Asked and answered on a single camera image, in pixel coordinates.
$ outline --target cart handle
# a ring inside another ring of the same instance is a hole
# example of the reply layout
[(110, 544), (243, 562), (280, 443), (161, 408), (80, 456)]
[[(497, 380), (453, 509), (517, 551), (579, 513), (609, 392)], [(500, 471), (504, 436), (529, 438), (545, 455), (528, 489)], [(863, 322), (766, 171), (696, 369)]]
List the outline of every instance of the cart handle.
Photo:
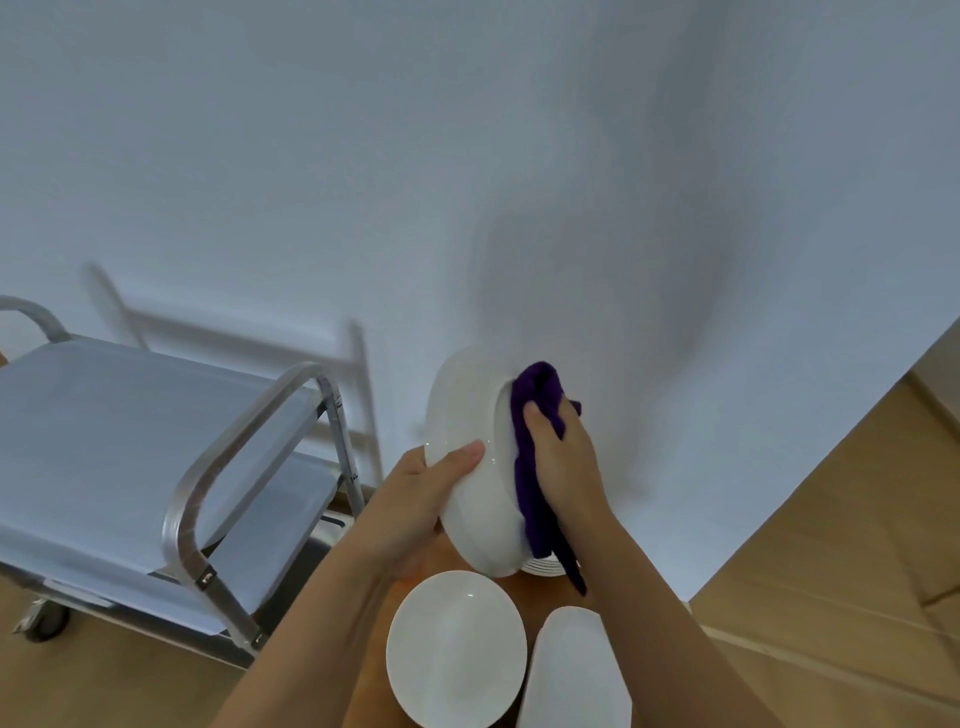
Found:
[(337, 385), (326, 376), (323, 367), (304, 361), (284, 372), (197, 458), (180, 480), (163, 520), (163, 556), (167, 564), (180, 583), (192, 589), (223, 621), (237, 646), (252, 655), (259, 653), (267, 635), (244, 610), (223, 579), (218, 578), (216, 570), (198, 548), (197, 517), (221, 471), (280, 406), (310, 379), (320, 387), (323, 401), (318, 416), (325, 411), (329, 417), (350, 510), (354, 516), (359, 516), (364, 501), (353, 463), (343, 400)]
[(60, 323), (60, 319), (39, 303), (18, 299), (16, 296), (0, 296), (0, 311), (19, 311), (40, 327), (51, 344), (62, 344), (73, 338)]

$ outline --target purple microfiber towel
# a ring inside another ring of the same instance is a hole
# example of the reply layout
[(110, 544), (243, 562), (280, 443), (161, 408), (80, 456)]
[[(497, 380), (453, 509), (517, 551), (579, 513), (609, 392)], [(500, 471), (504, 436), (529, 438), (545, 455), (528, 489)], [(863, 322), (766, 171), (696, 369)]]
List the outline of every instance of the purple microfiber towel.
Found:
[[(580, 595), (585, 595), (587, 584), (580, 574), (580, 567), (577, 566), (577, 556), (560, 530), (557, 515), (540, 490), (534, 440), (523, 420), (523, 405), (532, 400), (537, 403), (540, 412), (553, 425), (557, 437), (563, 439), (566, 425), (558, 412), (563, 396), (564, 388), (560, 386), (557, 370), (545, 361), (539, 361), (527, 367), (514, 381), (514, 388), (510, 394), (510, 412), (514, 419), (518, 450), (514, 463), (516, 501), (526, 520), (527, 541), (530, 542), (534, 557), (543, 559), (551, 553), (556, 554), (570, 582)], [(580, 403), (575, 401), (572, 404), (579, 415)]]

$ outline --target metal cart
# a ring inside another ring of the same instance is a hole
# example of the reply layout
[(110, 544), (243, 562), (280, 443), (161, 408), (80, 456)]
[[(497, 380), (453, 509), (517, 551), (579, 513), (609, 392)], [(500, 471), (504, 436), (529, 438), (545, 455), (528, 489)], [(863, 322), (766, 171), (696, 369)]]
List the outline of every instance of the metal cart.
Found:
[[(320, 365), (276, 381), (70, 334), (0, 296), (49, 344), (0, 368), (0, 573), (38, 599), (248, 667), (328, 546), (338, 486), (359, 516), (343, 403)], [(306, 385), (315, 382), (317, 388)], [(326, 413), (338, 463), (294, 452)]]

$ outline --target stack of plates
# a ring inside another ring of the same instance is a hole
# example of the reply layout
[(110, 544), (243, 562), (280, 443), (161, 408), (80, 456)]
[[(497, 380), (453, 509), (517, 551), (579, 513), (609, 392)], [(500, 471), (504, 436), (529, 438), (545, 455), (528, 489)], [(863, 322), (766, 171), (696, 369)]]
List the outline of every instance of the stack of plates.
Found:
[(530, 559), (523, 565), (522, 570), (532, 573), (534, 576), (563, 576), (566, 574), (564, 567), (552, 553), (545, 559)]

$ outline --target white ceramic dish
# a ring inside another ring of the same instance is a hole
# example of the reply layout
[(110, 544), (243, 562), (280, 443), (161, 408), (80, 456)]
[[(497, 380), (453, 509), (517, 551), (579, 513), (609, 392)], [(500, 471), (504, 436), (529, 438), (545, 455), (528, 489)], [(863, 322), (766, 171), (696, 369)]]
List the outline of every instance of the white ceramic dish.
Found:
[(472, 571), (426, 579), (390, 625), (390, 686), (423, 728), (488, 728), (513, 704), (526, 668), (527, 638), (516, 606)]
[(473, 440), (487, 445), (484, 459), (454, 489), (440, 520), (467, 563), (491, 577), (515, 573), (531, 556), (514, 485), (514, 378), (481, 350), (461, 350), (437, 372), (426, 410), (427, 465)]
[(629, 728), (632, 711), (600, 615), (552, 612), (537, 636), (516, 728)]

